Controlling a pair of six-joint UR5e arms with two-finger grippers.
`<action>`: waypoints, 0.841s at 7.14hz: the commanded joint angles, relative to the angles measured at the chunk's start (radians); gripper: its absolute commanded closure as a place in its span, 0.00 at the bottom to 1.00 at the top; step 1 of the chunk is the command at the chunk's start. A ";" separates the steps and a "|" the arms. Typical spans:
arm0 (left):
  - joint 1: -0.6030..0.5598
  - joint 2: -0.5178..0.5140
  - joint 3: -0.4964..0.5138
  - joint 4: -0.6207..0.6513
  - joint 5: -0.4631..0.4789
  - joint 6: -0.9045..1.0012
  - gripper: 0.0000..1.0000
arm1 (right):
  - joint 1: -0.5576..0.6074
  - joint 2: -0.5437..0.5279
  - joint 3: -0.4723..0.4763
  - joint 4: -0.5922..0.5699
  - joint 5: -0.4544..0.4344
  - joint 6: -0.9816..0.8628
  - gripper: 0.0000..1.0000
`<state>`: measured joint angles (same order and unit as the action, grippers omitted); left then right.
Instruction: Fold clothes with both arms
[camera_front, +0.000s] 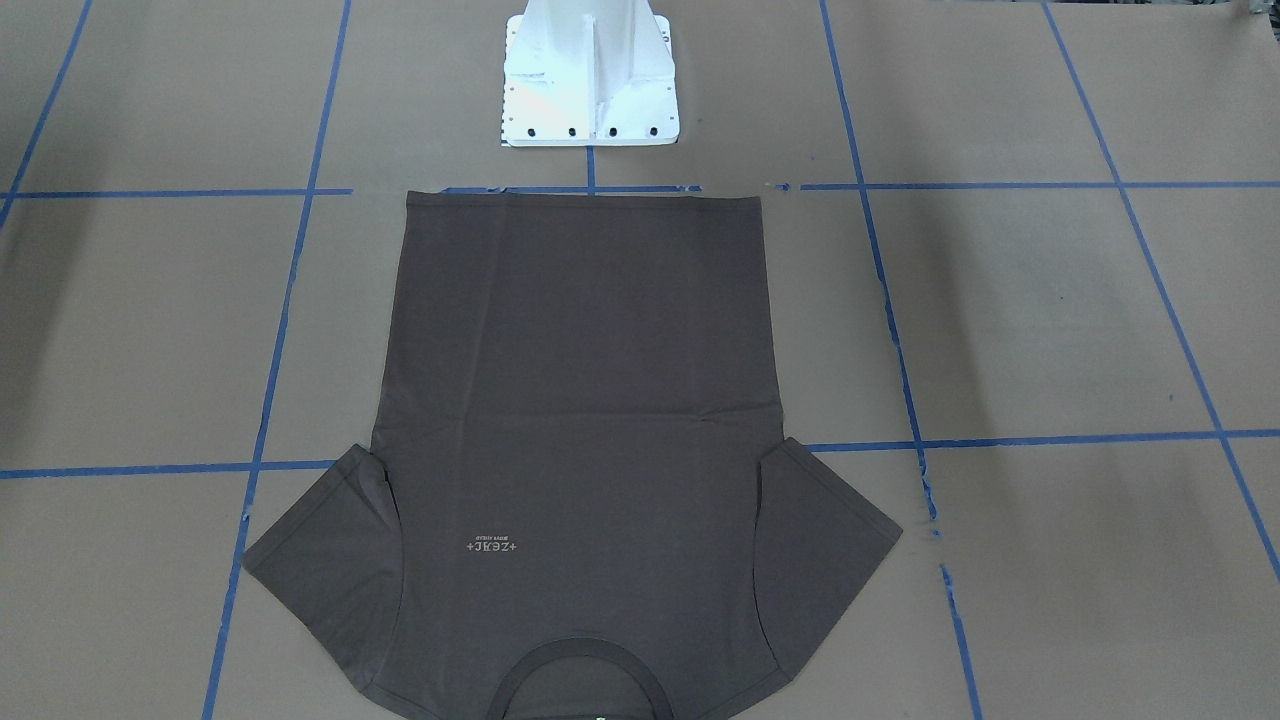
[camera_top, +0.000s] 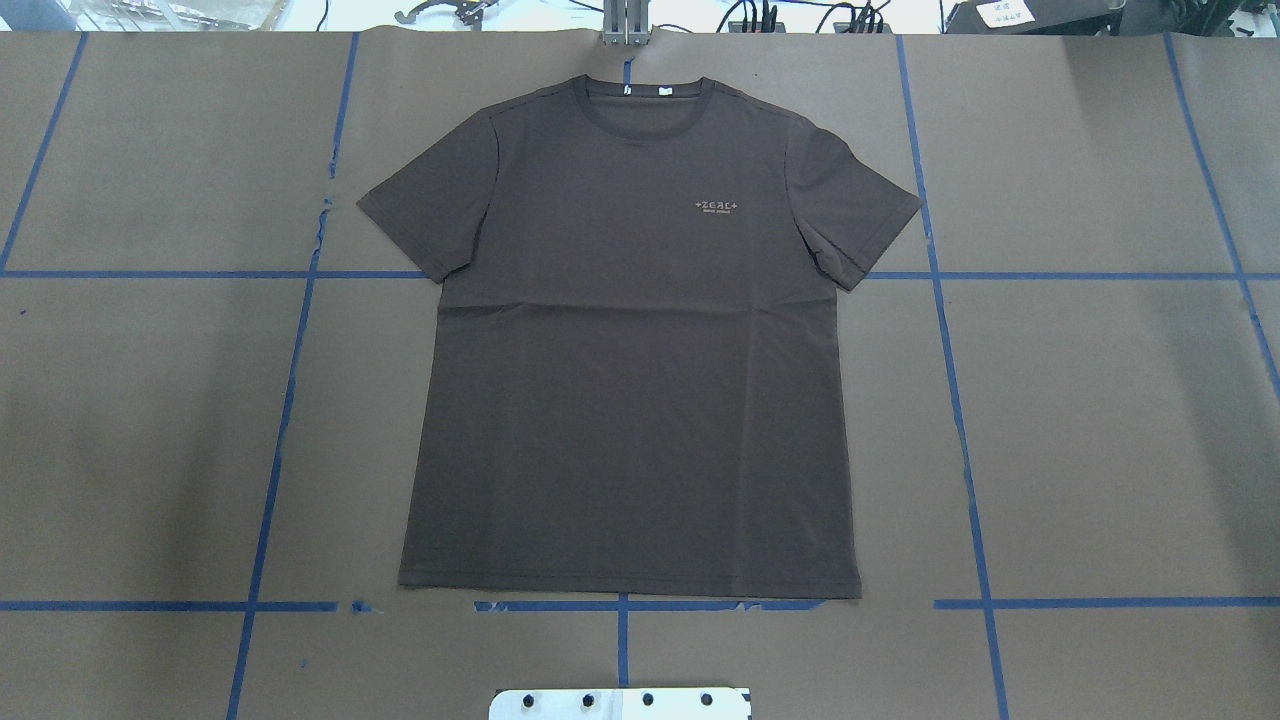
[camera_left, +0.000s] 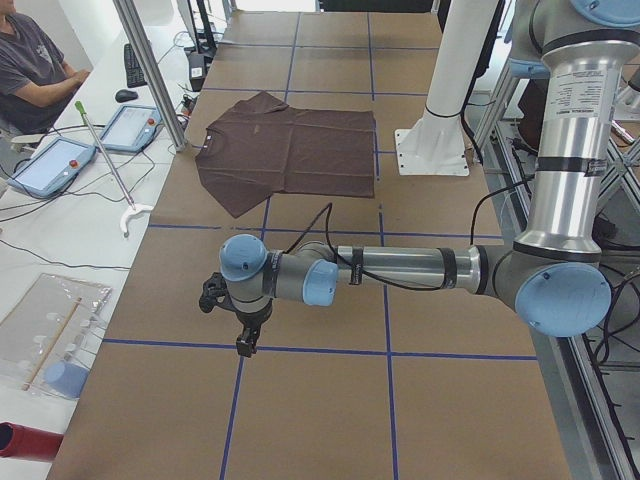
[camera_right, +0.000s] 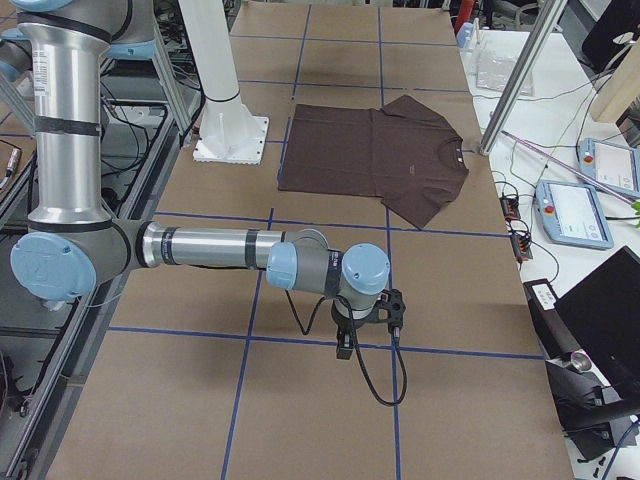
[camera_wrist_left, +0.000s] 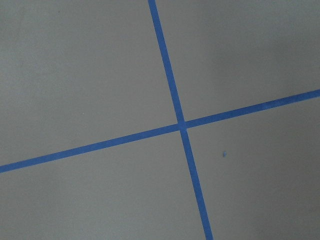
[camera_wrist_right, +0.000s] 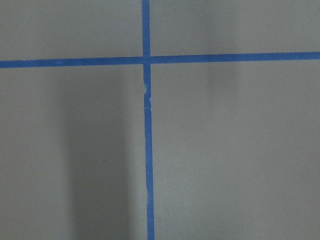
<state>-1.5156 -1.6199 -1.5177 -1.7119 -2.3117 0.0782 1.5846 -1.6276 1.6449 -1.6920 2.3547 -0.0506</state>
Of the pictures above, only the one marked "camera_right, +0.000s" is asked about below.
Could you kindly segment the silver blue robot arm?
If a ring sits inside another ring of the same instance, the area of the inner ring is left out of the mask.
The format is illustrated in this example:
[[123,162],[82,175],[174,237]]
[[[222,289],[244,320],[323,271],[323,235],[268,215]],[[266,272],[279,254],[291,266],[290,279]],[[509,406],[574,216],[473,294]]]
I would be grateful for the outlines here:
[[339,251],[313,229],[186,229],[109,213],[101,198],[101,60],[154,60],[179,123],[191,123],[153,5],[20,1],[17,9],[31,46],[39,202],[10,262],[31,294],[69,301],[120,274],[161,264],[262,270],[275,287],[331,302],[341,359],[358,352],[359,327],[391,323],[398,306],[386,287],[389,259],[377,246]]

